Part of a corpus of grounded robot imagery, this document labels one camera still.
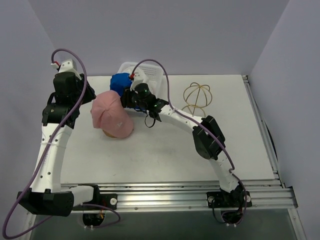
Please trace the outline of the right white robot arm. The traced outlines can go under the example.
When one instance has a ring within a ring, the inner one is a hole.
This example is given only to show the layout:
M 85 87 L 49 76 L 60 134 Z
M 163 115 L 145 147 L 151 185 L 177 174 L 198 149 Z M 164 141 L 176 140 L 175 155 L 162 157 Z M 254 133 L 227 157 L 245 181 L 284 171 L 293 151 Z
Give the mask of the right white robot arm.
M 218 177 L 223 203 L 232 207 L 247 200 L 242 181 L 233 173 L 235 165 L 226 150 L 225 136 L 212 116 L 203 118 L 179 110 L 170 101 L 152 94 L 146 83 L 125 87 L 121 103 L 125 108 L 145 112 L 155 121 L 170 123 L 190 133 L 196 152 L 209 160 Z

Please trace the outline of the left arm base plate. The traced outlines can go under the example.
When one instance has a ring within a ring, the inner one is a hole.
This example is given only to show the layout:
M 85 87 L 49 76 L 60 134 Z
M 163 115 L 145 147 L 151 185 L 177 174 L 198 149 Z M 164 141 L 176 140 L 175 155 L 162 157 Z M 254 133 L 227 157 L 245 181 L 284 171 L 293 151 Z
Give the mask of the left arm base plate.
M 116 210 L 118 204 L 118 195 L 116 193 L 102 193 L 98 197 L 97 204 L 112 210 Z

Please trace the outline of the blue baseball cap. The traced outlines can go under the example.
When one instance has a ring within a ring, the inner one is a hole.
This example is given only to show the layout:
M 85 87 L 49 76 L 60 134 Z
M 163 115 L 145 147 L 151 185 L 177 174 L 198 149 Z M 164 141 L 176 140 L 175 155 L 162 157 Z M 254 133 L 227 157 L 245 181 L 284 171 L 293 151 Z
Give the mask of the blue baseball cap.
M 121 96 L 123 94 L 123 91 L 124 91 L 124 88 L 126 87 L 131 87 L 131 84 L 132 84 L 132 81 L 131 81 L 131 78 L 130 78 L 130 74 L 129 73 L 117 73 L 117 74 L 114 74 L 112 77 L 111 77 L 111 80 L 110 80 L 110 90 L 112 91 L 115 91 L 118 93 L 118 95 L 120 96 L 120 102 L 121 102 Z M 140 111 L 140 108 L 136 102 L 137 100 L 137 94 L 134 92 L 134 95 L 133 95 L 133 100 L 134 102 L 136 103 L 137 105 L 137 108 L 133 108 L 134 110 L 136 111 Z

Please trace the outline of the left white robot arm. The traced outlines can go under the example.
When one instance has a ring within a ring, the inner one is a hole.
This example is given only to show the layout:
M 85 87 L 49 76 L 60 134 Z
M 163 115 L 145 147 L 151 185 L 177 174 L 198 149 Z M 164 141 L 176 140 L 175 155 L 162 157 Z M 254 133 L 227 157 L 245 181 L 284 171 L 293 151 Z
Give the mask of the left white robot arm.
M 91 102 L 96 95 L 84 74 L 57 73 L 54 92 L 42 111 L 42 137 L 32 183 L 17 194 L 19 204 L 34 215 L 67 217 L 84 204 L 95 210 L 101 196 L 96 184 L 80 184 L 62 189 L 61 172 L 68 140 L 80 115 L 80 105 Z

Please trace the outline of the pink baseball cap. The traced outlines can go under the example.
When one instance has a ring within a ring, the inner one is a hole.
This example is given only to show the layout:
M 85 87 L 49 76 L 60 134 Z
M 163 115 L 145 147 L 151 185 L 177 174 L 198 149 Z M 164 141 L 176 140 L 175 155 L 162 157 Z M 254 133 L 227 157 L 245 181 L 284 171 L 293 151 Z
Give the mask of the pink baseball cap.
M 92 101 L 92 125 L 117 139 L 125 139 L 134 130 L 134 122 L 122 107 L 120 96 L 113 90 L 100 93 Z

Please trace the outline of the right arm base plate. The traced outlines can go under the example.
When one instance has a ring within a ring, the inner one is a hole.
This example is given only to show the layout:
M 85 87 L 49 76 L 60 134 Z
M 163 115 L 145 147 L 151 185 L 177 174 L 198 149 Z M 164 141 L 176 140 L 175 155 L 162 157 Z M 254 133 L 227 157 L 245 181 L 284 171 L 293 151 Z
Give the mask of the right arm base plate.
M 211 209 L 220 208 L 244 208 L 245 200 L 248 208 L 252 207 L 250 193 L 242 190 L 240 192 L 227 193 L 225 191 L 209 191 L 206 193 L 207 206 Z

